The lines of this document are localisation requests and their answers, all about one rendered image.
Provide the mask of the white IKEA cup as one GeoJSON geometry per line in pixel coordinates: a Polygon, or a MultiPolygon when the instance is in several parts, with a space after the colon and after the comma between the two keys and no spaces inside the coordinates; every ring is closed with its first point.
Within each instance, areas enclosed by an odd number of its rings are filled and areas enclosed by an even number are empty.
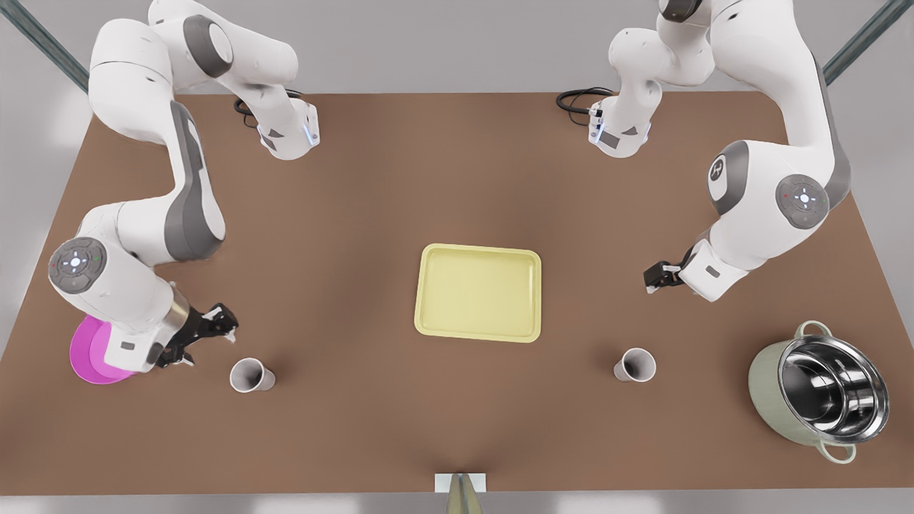
{"type": "Polygon", "coordinates": [[[630,348],[614,365],[613,373],[620,381],[646,383],[652,380],[657,371],[656,359],[643,348],[630,348]]]}
{"type": "Polygon", "coordinates": [[[275,383],[274,373],[257,358],[242,358],[229,374],[229,384],[238,393],[270,390],[275,383]]]}

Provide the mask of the magenta plate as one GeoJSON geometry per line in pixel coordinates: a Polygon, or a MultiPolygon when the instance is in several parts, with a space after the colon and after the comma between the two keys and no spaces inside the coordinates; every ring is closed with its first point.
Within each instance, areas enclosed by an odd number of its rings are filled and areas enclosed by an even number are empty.
{"type": "Polygon", "coordinates": [[[75,374],[86,383],[108,385],[135,375],[104,361],[110,337],[111,324],[89,315],[76,329],[71,339],[69,359],[75,374]]]}

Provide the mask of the pale yellow tray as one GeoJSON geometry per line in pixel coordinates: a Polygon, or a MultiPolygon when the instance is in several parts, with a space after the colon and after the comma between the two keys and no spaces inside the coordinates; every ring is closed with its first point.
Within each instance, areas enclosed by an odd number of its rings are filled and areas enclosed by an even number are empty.
{"type": "Polygon", "coordinates": [[[539,255],[522,248],[428,244],[413,322],[426,336],[534,342],[542,326],[539,255]]]}

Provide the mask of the green steel-lined pot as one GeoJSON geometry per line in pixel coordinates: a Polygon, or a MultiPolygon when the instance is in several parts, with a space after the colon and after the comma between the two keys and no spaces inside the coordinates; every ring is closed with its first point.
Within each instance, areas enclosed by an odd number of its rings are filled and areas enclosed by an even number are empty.
{"type": "Polygon", "coordinates": [[[878,369],[817,320],[800,324],[789,341],[758,352],[748,390],[770,429],[815,447],[833,464],[853,462],[858,445],[888,422],[889,393],[878,369]]]}

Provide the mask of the silver frame post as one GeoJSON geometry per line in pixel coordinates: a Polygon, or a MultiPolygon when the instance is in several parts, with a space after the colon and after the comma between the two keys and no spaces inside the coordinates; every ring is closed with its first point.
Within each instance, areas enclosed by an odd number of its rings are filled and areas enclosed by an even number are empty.
{"type": "Polygon", "coordinates": [[[16,27],[59,71],[88,93],[89,73],[19,0],[0,0],[0,14],[16,27]]]}
{"type": "Polygon", "coordinates": [[[486,492],[486,474],[435,474],[435,493],[447,493],[445,514],[483,514],[478,493],[486,492]]]}
{"type": "Polygon", "coordinates": [[[831,85],[912,6],[914,6],[914,0],[885,0],[885,3],[872,14],[852,38],[848,39],[839,52],[836,52],[827,61],[823,67],[826,85],[831,85]]]}

